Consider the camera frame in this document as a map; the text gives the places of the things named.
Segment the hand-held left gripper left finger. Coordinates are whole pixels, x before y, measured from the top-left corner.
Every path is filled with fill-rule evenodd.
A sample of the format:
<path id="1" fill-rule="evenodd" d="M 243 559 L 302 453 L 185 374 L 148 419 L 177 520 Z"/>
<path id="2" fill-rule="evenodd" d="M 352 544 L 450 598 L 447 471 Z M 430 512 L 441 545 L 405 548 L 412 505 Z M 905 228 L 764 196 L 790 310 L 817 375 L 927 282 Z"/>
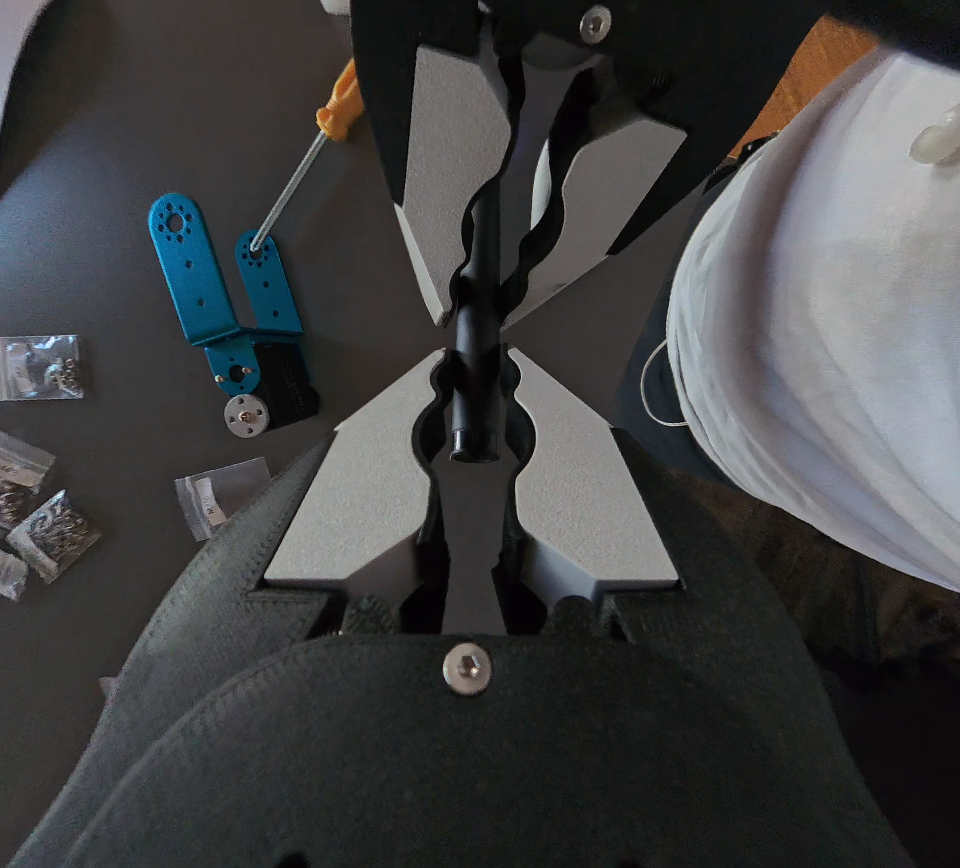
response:
<path id="1" fill-rule="evenodd" d="M 415 453 L 438 349 L 343 420 L 278 545 L 268 584 L 420 584 L 431 481 Z"/>

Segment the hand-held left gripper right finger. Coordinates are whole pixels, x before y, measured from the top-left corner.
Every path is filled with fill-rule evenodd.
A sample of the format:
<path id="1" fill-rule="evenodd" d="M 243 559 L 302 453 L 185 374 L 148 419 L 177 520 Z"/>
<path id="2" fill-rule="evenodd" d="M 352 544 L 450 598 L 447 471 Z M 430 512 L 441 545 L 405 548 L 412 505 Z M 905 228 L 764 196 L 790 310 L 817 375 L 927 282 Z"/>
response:
<path id="1" fill-rule="evenodd" d="M 679 574 L 612 426 L 517 348 L 508 358 L 534 434 L 513 487 L 522 583 L 546 605 L 675 587 Z"/>

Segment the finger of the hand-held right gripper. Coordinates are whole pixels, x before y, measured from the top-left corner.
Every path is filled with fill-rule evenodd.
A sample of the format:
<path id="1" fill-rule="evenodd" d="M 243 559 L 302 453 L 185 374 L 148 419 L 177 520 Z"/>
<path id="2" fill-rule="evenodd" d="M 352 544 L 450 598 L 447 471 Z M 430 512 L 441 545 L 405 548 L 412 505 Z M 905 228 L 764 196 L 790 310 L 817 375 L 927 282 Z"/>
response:
<path id="1" fill-rule="evenodd" d="M 437 328 L 450 322 L 455 279 L 469 258 L 465 217 L 500 173 L 511 134 L 509 88 L 492 45 L 473 56 L 417 47 L 403 198 L 394 211 Z"/>
<path id="2" fill-rule="evenodd" d="M 507 314 L 505 329 L 606 260 L 686 138 L 682 129 L 634 113 L 579 148 L 562 180 L 547 175 L 546 161 L 538 163 L 534 199 L 541 214 L 546 214 L 546 188 L 559 190 L 558 239 L 527 274 L 526 293 Z"/>

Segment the black servo with silver horn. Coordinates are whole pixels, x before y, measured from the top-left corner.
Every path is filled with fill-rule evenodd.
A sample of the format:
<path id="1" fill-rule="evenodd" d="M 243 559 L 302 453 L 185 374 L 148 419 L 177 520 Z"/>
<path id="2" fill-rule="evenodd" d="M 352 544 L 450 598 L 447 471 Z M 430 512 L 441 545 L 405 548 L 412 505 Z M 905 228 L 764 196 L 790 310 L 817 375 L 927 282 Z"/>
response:
<path id="1" fill-rule="evenodd" d="M 224 406 L 223 421 L 237 438 L 248 440 L 297 425 L 318 414 L 314 388 L 300 344 L 253 341 L 258 382 L 250 392 L 234 395 Z"/>

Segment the black cylindrical tool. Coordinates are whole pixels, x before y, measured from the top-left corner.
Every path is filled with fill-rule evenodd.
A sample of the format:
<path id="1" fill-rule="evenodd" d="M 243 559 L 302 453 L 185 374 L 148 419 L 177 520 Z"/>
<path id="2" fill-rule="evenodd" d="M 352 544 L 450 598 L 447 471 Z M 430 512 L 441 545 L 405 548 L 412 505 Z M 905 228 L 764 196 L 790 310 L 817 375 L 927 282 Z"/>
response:
<path id="1" fill-rule="evenodd" d="M 450 458 L 485 464 L 499 457 L 500 184 L 485 184 L 469 210 L 470 251 L 457 283 Z"/>

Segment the blue metal bracket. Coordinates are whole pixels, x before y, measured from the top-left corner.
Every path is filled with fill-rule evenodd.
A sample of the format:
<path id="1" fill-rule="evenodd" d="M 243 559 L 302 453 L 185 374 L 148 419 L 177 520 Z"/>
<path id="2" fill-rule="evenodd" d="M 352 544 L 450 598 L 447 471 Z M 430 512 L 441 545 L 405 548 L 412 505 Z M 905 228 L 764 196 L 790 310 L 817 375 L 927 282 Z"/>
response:
<path id="1" fill-rule="evenodd" d="M 203 350 L 214 382 L 234 397 L 258 383 L 254 341 L 294 341 L 304 329 L 275 242 L 254 258 L 255 234 L 236 242 L 234 255 L 255 323 L 238 322 L 230 292 L 197 202 L 176 192 L 160 196 L 148 215 L 150 239 L 188 344 Z"/>

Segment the dark grey desk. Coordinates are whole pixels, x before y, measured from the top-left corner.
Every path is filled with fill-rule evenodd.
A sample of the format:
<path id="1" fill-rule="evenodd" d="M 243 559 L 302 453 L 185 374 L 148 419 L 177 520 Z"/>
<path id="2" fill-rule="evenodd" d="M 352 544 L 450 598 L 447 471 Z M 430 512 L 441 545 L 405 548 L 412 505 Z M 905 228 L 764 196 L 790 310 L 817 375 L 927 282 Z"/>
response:
<path id="1" fill-rule="evenodd" d="M 319 0 L 55 0 L 23 49 L 2 140 L 2 334 L 75 334 L 82 400 L 2 406 L 54 454 L 102 538 L 51 586 L 2 601 L 2 793 L 45 796 L 85 747 L 118 670 L 197 550 L 177 478 L 264 456 L 277 476 L 446 337 L 432 324 L 369 125 L 323 153 L 276 236 L 306 330 L 318 417 L 234 438 L 188 346 L 148 234 L 195 199 L 238 315 L 234 261 L 305 153 L 350 58 Z"/>

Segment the labelled clear bag of screws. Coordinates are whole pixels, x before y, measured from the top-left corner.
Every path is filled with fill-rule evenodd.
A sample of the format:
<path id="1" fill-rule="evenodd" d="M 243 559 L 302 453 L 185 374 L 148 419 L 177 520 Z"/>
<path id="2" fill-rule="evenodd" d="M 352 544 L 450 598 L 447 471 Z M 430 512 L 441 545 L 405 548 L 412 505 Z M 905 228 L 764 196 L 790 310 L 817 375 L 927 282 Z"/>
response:
<path id="1" fill-rule="evenodd" d="M 176 498 L 194 540 L 208 541 L 259 497 L 271 480 L 263 456 L 175 479 Z"/>

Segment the brown wooden furniture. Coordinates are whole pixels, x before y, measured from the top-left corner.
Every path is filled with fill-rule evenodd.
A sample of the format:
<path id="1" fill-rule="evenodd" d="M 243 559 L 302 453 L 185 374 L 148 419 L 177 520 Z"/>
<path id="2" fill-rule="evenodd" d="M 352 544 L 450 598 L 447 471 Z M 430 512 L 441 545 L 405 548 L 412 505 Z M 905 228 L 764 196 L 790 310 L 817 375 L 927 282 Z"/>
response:
<path id="1" fill-rule="evenodd" d="M 748 142 L 782 131 L 822 90 L 878 44 L 875 34 L 822 17 L 798 46 L 773 94 L 729 156 L 736 158 Z"/>

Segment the person's white shirt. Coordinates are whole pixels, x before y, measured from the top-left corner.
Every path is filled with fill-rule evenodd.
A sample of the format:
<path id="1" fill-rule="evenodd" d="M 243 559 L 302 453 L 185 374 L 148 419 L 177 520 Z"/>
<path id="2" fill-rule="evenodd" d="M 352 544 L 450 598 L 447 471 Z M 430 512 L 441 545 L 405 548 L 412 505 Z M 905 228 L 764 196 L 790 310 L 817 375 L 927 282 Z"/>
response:
<path id="1" fill-rule="evenodd" d="M 877 49 L 733 175 L 678 262 L 682 418 L 748 495 L 958 591 L 958 70 Z"/>

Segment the labelled clear bag of nuts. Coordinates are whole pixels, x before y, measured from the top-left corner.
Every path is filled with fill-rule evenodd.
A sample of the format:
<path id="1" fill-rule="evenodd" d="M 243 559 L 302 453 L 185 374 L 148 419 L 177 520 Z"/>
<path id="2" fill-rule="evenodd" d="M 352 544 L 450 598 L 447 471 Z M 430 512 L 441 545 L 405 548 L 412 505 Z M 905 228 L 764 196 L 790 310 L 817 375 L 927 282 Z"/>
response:
<path id="1" fill-rule="evenodd" d="M 78 401 L 87 394 L 76 334 L 1 337 L 3 403 Z"/>

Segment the orange handled screwdriver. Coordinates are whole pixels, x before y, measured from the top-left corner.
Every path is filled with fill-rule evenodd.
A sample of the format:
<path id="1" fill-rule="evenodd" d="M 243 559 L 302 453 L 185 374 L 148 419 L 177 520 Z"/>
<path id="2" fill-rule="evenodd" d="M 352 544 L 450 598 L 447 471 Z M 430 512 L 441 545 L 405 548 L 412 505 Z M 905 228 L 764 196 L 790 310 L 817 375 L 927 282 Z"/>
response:
<path id="1" fill-rule="evenodd" d="M 265 252 L 274 226 L 324 147 L 329 142 L 344 142 L 363 113 L 355 59 L 351 58 L 333 84 L 327 101 L 316 112 L 316 136 L 249 242 L 248 251 L 253 258 L 258 259 Z"/>

